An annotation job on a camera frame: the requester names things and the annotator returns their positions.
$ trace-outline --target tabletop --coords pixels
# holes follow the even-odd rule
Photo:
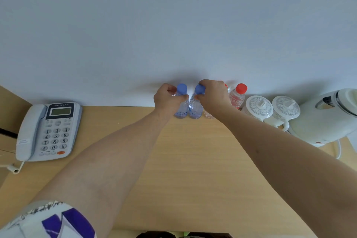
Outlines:
[[[0,225],[11,220],[86,147],[152,110],[84,106],[75,146],[68,157],[28,162],[20,174],[7,176],[0,188]],[[343,138],[341,143],[342,161],[357,169],[357,155],[348,139]],[[336,153],[333,143],[324,149]],[[270,187],[230,131],[219,121],[204,117],[169,121],[114,227],[229,232],[233,236],[311,233]]]

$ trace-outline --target telephone screen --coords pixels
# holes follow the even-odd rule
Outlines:
[[[52,108],[50,116],[68,115],[68,114],[71,114],[71,107]]]

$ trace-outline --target person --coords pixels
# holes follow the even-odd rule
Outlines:
[[[197,96],[204,109],[232,132],[274,190],[318,237],[356,236],[357,172],[235,109],[224,82],[204,79],[200,84],[206,87],[205,94]],[[107,237],[160,131],[188,98],[172,96],[175,92],[176,87],[163,84],[154,95],[153,112],[74,158],[0,236]],[[70,226],[70,235],[61,232],[63,225]]]

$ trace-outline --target white corded telephone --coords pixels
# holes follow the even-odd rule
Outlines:
[[[45,161],[72,151],[82,107],[78,103],[36,104],[21,124],[16,142],[19,161]]]

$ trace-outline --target water bottle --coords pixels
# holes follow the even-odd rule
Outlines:
[[[209,114],[206,110],[203,110],[203,115],[208,119],[214,119],[214,117],[211,114]]]
[[[243,104],[247,89],[247,86],[241,83],[238,84],[237,87],[229,93],[229,99],[236,109],[238,109]]]
[[[187,86],[185,84],[179,84],[177,86],[177,92],[175,96],[181,96],[186,94],[187,94]],[[175,113],[175,117],[183,119],[187,116],[188,112],[189,112],[189,100],[187,99],[186,101],[181,103],[180,108]]]
[[[189,104],[189,114],[190,117],[193,119],[198,119],[199,117],[202,116],[203,106],[201,105],[200,101],[195,99],[194,97],[198,94],[204,94],[205,89],[206,87],[202,85],[197,85],[194,88],[194,94],[192,95]]]

